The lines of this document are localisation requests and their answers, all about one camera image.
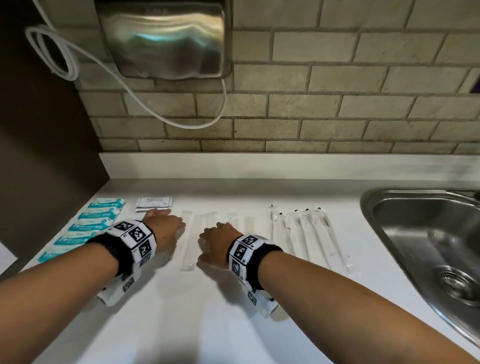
dark brown wall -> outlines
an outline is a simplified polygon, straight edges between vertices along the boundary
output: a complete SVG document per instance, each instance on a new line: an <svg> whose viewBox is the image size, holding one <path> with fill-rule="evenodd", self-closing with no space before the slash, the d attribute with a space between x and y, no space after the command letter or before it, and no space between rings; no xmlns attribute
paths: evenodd
<svg viewBox="0 0 480 364"><path fill-rule="evenodd" d="M95 132L73 83L50 73L24 28L30 0L0 12L0 242L20 270L108 181Z"/></svg>

sink basin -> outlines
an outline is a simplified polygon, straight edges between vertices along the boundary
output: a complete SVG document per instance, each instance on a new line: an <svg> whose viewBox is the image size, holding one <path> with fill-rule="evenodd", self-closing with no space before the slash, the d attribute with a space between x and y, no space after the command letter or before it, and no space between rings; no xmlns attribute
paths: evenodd
<svg viewBox="0 0 480 364"><path fill-rule="evenodd" d="M365 218L425 301L480 347L480 203L449 191L366 193Z"/></svg>

power cord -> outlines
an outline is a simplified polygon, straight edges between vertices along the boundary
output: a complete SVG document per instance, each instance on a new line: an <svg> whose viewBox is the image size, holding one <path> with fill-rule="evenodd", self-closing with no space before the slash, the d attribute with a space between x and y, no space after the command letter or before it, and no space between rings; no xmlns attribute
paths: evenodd
<svg viewBox="0 0 480 364"><path fill-rule="evenodd" d="M38 0L32 0L33 4L38 9L41 17L45 21L45 25L41 24L39 26L29 26L25 29L25 35L30 42L30 45L33 47L35 52L39 55L39 57L43 60L43 62L50 68L52 73L56 74L57 76L63 78L67 81L75 81L79 75L79 63L77 56L72 52L72 49L76 50L77 52L82 53L83 55L87 56L91 60L95 61L100 67L102 67L105 71L107 71L110 75L112 75L120 85L130 94L130 96L138 102L145 110L148 111L149 114L155 116L157 119L166 122L167 124L176 126L182 129L203 129L207 128L213 124L215 124L220 118L222 117L225 107L227 106L227 86L225 85L225 80L221 80L222 88L223 88L223 104L220 112L218 113L217 117L205 124L202 125L185 125L179 124L172 120L166 119L163 116L157 114L151 108L149 108L143 101L141 101L137 95L126 85L126 83L117 75L115 74L110 68L106 66L101 60L95 57L93 54L87 52L85 49L80 48L79 46L69 42L68 40L60 37L55 30L52 22L48 18L47 14L45 13L44 9L38 2ZM48 51L47 45L45 44L44 37L48 36L59 48L63 58L65 59L65 64L67 66L67 70L65 71L62 69L52 58L50 52Z"/></svg>

hand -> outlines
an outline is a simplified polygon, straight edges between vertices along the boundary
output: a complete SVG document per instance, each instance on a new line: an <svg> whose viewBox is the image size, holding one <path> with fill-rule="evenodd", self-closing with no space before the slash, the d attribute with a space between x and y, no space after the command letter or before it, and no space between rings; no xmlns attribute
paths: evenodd
<svg viewBox="0 0 480 364"><path fill-rule="evenodd" d="M150 210L142 222L155 234L156 254L175 250L177 231L185 227L182 218L170 215L172 210Z"/></svg>
<svg viewBox="0 0 480 364"><path fill-rule="evenodd" d="M205 229L204 232L200 234L200 238L208 243L210 252L203 253L199 256L198 261L218 268L228 269L228 248L232 244L232 241L243 234L228 222L226 224L218 222L216 226L216 228Z"/></svg>

brick wall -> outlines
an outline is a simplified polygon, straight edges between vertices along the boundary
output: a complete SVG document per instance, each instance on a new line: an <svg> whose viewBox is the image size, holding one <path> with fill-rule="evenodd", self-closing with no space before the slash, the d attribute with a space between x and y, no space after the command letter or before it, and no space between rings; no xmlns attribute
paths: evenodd
<svg viewBox="0 0 480 364"><path fill-rule="evenodd" d="M63 36L109 61L92 0L45 1ZM83 60L76 85L104 150L480 154L479 0L233 3L228 107L210 128L149 117ZM126 81L184 123L222 101L218 80Z"/></svg>

